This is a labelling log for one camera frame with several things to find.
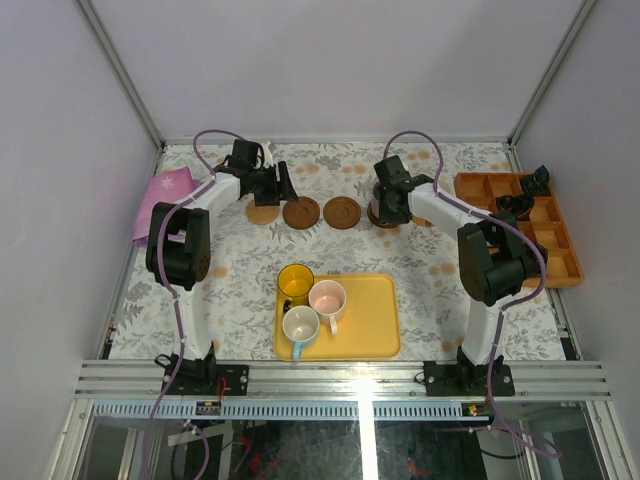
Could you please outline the woven rattan coaster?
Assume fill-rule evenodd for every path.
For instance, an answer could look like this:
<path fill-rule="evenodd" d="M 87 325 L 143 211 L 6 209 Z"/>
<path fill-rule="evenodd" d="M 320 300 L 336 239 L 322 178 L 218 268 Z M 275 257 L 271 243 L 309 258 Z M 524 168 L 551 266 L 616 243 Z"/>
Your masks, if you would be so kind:
<path fill-rule="evenodd" d="M 416 223 L 417 225 L 420 225 L 422 227 L 431 227 L 432 226 L 432 224 L 429 221 L 427 221 L 426 219 L 423 219 L 421 217 L 413 216 L 412 217 L 412 221 L 414 223 Z"/>
<path fill-rule="evenodd" d="M 274 222 L 279 214 L 279 206 L 257 206 L 255 201 L 250 201 L 245 209 L 248 221 L 255 225 L 268 225 Z"/>

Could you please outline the purple black-handled mug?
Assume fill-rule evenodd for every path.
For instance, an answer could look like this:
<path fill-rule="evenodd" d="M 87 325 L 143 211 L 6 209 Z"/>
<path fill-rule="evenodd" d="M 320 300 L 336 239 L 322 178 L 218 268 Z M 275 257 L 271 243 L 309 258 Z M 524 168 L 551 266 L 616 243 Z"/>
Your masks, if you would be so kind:
<path fill-rule="evenodd" d="M 371 214 L 376 217 L 379 218 L 380 217 L 380 189 L 381 189 L 381 183 L 380 182 L 376 182 L 373 186 L 372 189 L 372 196 L 371 196 L 371 200 L 369 202 L 369 210 L 371 211 Z"/>

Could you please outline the brown wooden coaster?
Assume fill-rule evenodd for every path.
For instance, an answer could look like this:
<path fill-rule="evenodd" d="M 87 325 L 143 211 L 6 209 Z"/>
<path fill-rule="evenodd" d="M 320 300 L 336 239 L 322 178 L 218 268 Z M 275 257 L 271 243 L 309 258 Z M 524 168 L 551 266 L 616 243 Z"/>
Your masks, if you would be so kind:
<path fill-rule="evenodd" d="M 296 230 L 313 227 L 320 218 L 318 203 L 310 197 L 301 196 L 298 201 L 288 201 L 283 208 L 284 222 Z"/>
<path fill-rule="evenodd" d="M 334 197 L 325 204 L 323 217 L 332 228 L 339 230 L 351 229 L 361 219 L 361 207 L 350 197 Z"/>
<path fill-rule="evenodd" d="M 382 222 L 378 217 L 376 217 L 371 211 L 367 211 L 367 216 L 369 221 L 376 227 L 381 229 L 393 229 L 398 227 L 398 224 L 389 224 Z"/>

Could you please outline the yellow glass mug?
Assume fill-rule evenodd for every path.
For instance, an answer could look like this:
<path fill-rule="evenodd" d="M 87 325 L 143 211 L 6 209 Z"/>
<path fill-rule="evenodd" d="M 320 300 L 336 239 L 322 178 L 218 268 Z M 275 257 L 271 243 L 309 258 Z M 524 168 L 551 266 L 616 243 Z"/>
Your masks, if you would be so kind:
<path fill-rule="evenodd" d="M 284 267 L 277 277 L 278 294 L 283 298 L 282 312 L 286 314 L 296 306 L 309 305 L 309 293 L 315 277 L 311 269 L 302 264 Z"/>

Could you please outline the light pink mug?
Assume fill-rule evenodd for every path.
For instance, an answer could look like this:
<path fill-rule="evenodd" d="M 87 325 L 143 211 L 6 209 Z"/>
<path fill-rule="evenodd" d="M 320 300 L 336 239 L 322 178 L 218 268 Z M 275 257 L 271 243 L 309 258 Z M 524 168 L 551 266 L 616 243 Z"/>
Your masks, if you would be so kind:
<path fill-rule="evenodd" d="M 334 280 L 321 280 L 311 288 L 308 302 L 320 322 L 329 328 L 333 336 L 336 336 L 338 324 L 347 306 L 347 295 L 343 286 Z"/>

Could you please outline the white blue-handled mug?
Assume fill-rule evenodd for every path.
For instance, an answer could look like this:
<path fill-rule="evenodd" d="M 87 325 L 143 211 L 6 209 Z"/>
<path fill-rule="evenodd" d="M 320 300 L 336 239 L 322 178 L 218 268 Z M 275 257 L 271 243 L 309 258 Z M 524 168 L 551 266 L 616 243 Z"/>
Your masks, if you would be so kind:
<path fill-rule="evenodd" d="M 304 350 L 315 344 L 320 326 L 318 314 L 309 306 L 295 306 L 285 313 L 282 331 L 293 347 L 294 362 L 299 362 Z"/>

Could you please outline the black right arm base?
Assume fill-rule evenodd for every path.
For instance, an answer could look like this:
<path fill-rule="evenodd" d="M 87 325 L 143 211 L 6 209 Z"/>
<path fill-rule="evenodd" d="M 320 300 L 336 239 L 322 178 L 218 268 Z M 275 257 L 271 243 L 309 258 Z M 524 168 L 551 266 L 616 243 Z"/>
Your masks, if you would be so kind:
<path fill-rule="evenodd" d="M 424 361 L 426 394 L 432 397 L 488 396 L 491 386 L 495 397 L 513 397 L 515 387 L 510 367 L 498 355 L 489 370 L 488 364 L 473 365 L 458 348 L 455 363 Z"/>

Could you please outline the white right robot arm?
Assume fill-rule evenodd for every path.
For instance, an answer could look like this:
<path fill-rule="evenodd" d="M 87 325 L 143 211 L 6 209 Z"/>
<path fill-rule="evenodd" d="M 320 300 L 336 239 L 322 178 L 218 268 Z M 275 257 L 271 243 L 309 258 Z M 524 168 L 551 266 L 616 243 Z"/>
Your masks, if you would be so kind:
<path fill-rule="evenodd" d="M 397 156 L 379 161 L 374 169 L 379 222 L 399 225 L 419 217 L 457 243 L 460 280 L 471 302 L 461 345 L 468 362 L 456 369 L 455 378 L 463 392 L 478 394 L 492 380 L 486 364 L 497 356 L 504 312 L 527 300 L 518 296 L 526 279 L 539 275 L 539 286 L 544 286 L 545 257 L 510 212 L 492 214 L 474 207 L 440 189 L 436 179 L 410 175 Z"/>

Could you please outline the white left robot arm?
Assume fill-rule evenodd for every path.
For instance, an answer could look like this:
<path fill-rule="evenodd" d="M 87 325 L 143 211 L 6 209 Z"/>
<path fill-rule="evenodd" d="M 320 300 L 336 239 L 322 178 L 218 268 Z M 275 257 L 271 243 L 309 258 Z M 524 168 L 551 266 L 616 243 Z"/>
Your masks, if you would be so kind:
<path fill-rule="evenodd" d="M 231 153 L 209 170 L 202 185 L 152 209 L 146 268 L 172 297 L 173 353 L 194 361 L 185 370 L 184 382 L 201 395 L 212 392 L 219 381 L 218 369 L 203 361 L 212 347 L 201 285 L 211 263 L 210 223 L 247 195 L 258 207 L 299 199 L 287 164 L 275 161 L 268 145 L 236 139 Z"/>

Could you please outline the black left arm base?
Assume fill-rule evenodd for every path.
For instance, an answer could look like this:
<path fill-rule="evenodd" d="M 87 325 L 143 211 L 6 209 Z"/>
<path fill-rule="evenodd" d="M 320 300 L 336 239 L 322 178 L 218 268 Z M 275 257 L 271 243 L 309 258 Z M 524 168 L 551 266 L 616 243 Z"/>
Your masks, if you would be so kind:
<path fill-rule="evenodd" d="M 168 395 L 236 397 L 247 394 L 250 367 L 222 364 L 213 349 L 199 360 L 183 360 Z"/>

